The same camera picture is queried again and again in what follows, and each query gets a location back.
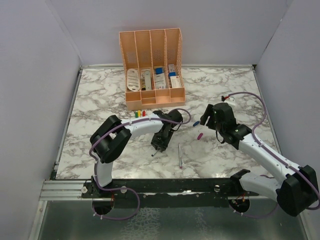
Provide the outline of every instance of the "white marble tabletop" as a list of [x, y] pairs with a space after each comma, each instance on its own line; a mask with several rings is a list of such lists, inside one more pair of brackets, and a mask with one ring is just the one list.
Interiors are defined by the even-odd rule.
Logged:
[[[208, 104], [217, 104], [221, 95], [247, 91], [260, 94], [250, 68], [183, 68], [187, 109], [192, 120], [175, 132], [164, 152], [151, 156], [155, 149], [150, 142], [153, 134], [130, 140], [121, 156], [114, 161], [115, 179], [164, 178], [225, 178], [241, 169], [256, 174], [267, 171], [246, 154], [231, 145], [220, 144], [215, 131], [193, 123], [200, 120]], [[239, 123], [252, 128], [262, 117], [263, 109], [257, 99], [248, 95], [235, 96], [234, 115]], [[173, 108], [163, 108], [167, 113]], [[147, 110], [150, 114], [155, 109]], [[123, 68], [84, 69], [76, 94], [65, 137], [56, 179], [89, 179], [94, 160], [89, 156], [90, 137], [111, 115], [120, 119], [134, 118], [125, 103], [125, 75]], [[276, 149], [270, 125], [266, 120], [256, 133]], [[178, 143], [181, 145], [183, 168], [179, 168]]]

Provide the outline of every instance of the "silver pen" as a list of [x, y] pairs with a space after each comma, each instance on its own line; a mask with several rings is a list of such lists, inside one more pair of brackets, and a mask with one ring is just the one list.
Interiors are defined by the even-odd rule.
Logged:
[[179, 160], [179, 167], [180, 169], [182, 169], [182, 156], [181, 156], [180, 143], [178, 143], [178, 160]]

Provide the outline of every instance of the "marble table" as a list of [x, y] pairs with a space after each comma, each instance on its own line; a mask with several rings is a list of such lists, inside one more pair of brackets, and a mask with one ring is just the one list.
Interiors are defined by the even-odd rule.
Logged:
[[[165, 178], [226, 178], [241, 169], [256, 174], [267, 171], [246, 154], [231, 145], [220, 144], [213, 130], [195, 126], [207, 104], [217, 104], [221, 95], [247, 91], [260, 94], [251, 68], [183, 68], [187, 109], [192, 120], [175, 132], [164, 152], [151, 156], [155, 149], [150, 142], [153, 134], [130, 140], [121, 156], [114, 162], [112, 177], [117, 179]], [[235, 97], [234, 115], [239, 123], [252, 128], [262, 117], [263, 109], [249, 95]], [[173, 108], [163, 108], [167, 113]], [[155, 109], [147, 110], [150, 114]], [[110, 115], [120, 119], [134, 118], [125, 104], [125, 75], [123, 68], [87, 68], [81, 75], [70, 117], [56, 179], [89, 179], [94, 160], [89, 156], [89, 138]], [[266, 120], [256, 133], [276, 148], [270, 124]], [[178, 143], [181, 145], [183, 168], [178, 163]]]

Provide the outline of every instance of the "blue object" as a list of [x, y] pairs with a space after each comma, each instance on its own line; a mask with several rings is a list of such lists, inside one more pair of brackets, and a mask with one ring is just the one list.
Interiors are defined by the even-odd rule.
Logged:
[[169, 78], [173, 76], [177, 76], [176, 72], [169, 72]]
[[196, 121], [196, 122], [193, 124], [193, 126], [195, 127], [195, 126], [197, 126], [199, 123], [200, 123], [200, 121]]
[[164, 70], [162, 67], [158, 67], [155, 69], [155, 74], [163, 74], [164, 73]]

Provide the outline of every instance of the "metal frame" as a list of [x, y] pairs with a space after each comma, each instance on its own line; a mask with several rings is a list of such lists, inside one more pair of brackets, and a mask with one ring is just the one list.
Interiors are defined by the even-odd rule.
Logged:
[[[75, 104], [75, 100], [76, 100], [76, 96], [77, 96], [77, 92], [78, 92], [78, 87], [80, 84], [80, 79], [82, 76], [82, 72], [83, 69], [92, 69], [92, 68], [110, 68], [110, 69], [114, 69], [114, 68], [119, 68], [119, 67], [123, 67], [122, 64], [97, 64], [97, 65], [84, 65], [84, 66], [80, 66], [80, 70], [78, 73], [78, 77], [77, 77], [77, 81], [76, 81], [76, 85], [75, 85], [75, 90], [72, 96], [72, 100], [71, 100], [71, 104], [70, 104], [70, 108], [68, 111], [68, 115], [67, 115], [67, 120], [63, 129], [63, 134], [62, 134], [62, 138], [61, 138], [61, 142], [60, 142], [60, 146], [59, 146], [59, 151], [57, 154], [57, 158], [55, 161], [55, 166], [54, 166], [54, 170], [57, 171], [58, 170], [58, 165], [60, 162], [60, 157], [62, 154], [62, 150], [63, 150], [63, 145], [65, 142], [65, 138], [66, 138], [66, 133], [68, 130], [68, 126], [69, 126], [69, 122], [70, 122], [70, 117], [73, 111], [73, 107]], [[202, 64], [202, 65], [194, 65], [194, 64], [183, 64], [182, 67], [184, 68], [248, 68], [251, 69], [253, 71], [253, 75], [256, 81], [256, 84], [258, 86], [258, 90], [259, 93], [261, 95], [261, 98], [264, 100], [263, 94], [261, 92], [261, 88], [257, 79], [257, 75], [256, 75], [256, 71], [254, 69], [254, 67], [252, 65], [211, 65], [211, 64]], [[268, 117], [268, 121], [270, 124], [270, 128], [272, 131], [272, 135], [274, 137], [275, 140], [275, 144], [276, 147], [279, 151], [279, 153], [281, 154], [281, 148], [279, 146], [278, 143], [278, 139], [277, 139], [277, 135], [275, 133], [275, 130], [273, 128], [273, 124], [272, 121], [270, 119], [269, 116], [269, 112], [267, 110], [267, 117]], [[42, 190], [41, 190], [41, 194], [39, 197], [39, 203], [38, 203], [38, 207], [37, 207], [37, 211], [36, 211], [36, 215], [33, 221], [33, 225], [31, 228], [31, 232], [29, 235], [29, 240], [36, 240], [39, 238], [39, 234], [40, 234], [40, 230], [41, 230], [41, 226], [42, 226], [42, 222], [44, 220], [44, 216], [45, 216], [45, 212], [46, 212], [46, 207], [47, 207], [47, 202], [48, 201], [111, 201], [111, 198], [81, 198], [82, 192], [81, 189], [84, 185], [84, 183], [87, 182], [89, 183], [90, 180], [46, 180], [43, 182], [43, 186], [42, 186]], [[251, 196], [250, 198], [265, 198], [263, 196]], [[314, 231], [314, 229], [311, 227], [311, 221], [310, 218], [307, 216], [307, 214], [305, 212], [302, 212], [299, 215], [299, 219], [301, 220], [301, 223], [304, 227], [304, 230], [306, 232], [307, 238], [309, 240], [313, 240], [316, 239], [316, 233]]]

